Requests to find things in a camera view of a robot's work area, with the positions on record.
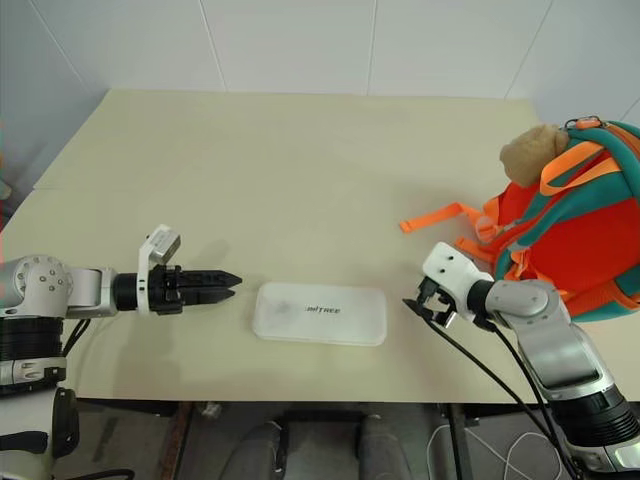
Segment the backpack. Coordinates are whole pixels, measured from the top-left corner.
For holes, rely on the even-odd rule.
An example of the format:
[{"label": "backpack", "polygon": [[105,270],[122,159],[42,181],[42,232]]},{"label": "backpack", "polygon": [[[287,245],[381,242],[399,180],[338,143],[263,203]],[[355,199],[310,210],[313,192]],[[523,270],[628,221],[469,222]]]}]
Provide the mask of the backpack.
[{"label": "backpack", "polygon": [[409,233],[467,215],[478,241],[456,246],[488,262],[494,278],[540,279],[561,294],[574,321],[640,307],[640,129],[598,117],[570,120],[565,151],[539,183],[510,183],[482,211],[453,203],[400,224]]}]

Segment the white wall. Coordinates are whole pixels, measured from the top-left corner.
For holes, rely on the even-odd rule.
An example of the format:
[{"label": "white wall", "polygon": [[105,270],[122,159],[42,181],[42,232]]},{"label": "white wall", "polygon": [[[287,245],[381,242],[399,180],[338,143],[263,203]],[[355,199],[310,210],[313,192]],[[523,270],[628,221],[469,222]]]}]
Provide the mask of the white wall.
[{"label": "white wall", "polygon": [[0,0],[19,203],[108,87],[534,100],[640,124],[636,0]]}]

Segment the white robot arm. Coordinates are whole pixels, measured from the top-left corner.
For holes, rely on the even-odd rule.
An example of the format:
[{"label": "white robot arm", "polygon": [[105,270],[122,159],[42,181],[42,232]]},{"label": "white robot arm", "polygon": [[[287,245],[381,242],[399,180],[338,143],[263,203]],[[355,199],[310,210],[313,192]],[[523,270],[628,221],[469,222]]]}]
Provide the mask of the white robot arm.
[{"label": "white robot arm", "polygon": [[174,314],[234,294],[242,282],[235,275],[167,267],[179,246],[179,235],[160,225],[140,247],[137,273],[70,268],[48,255],[0,265],[0,478],[50,480],[54,459],[78,443],[75,394],[58,387],[65,318]]},{"label": "white robot arm", "polygon": [[[513,330],[526,370],[581,468],[599,473],[640,470],[640,424],[552,285],[494,282],[445,243],[432,250],[423,271],[418,298],[405,303],[427,322],[445,328],[458,316],[481,328],[492,320]],[[433,306],[438,299],[445,308]]]}]

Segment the white container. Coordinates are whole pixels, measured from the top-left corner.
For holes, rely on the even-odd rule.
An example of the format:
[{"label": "white container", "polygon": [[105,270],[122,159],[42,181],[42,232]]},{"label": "white container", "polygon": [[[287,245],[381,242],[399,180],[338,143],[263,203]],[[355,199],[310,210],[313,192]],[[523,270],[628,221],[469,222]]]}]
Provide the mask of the white container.
[{"label": "white container", "polygon": [[377,288],[266,283],[253,331],[267,340],[376,346],[387,336],[387,300]]}]

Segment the table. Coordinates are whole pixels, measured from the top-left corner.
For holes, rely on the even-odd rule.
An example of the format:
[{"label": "table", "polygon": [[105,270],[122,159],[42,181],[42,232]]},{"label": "table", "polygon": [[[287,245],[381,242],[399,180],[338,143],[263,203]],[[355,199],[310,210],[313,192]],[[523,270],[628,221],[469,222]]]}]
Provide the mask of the table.
[{"label": "table", "polygon": [[[66,384],[80,397],[509,402],[401,302],[434,243],[469,227],[455,219],[404,235],[397,223],[501,191],[499,149],[535,123],[527,101],[111,91],[1,245],[7,259],[44,252],[130,272],[144,236],[166,223],[182,235],[175,263],[244,279],[231,300],[180,316],[94,321],[70,357]],[[379,287],[387,340],[260,340],[251,319],[267,281]],[[628,361],[638,318],[586,329],[639,400]],[[450,334],[533,400],[493,336],[464,321]]]}]

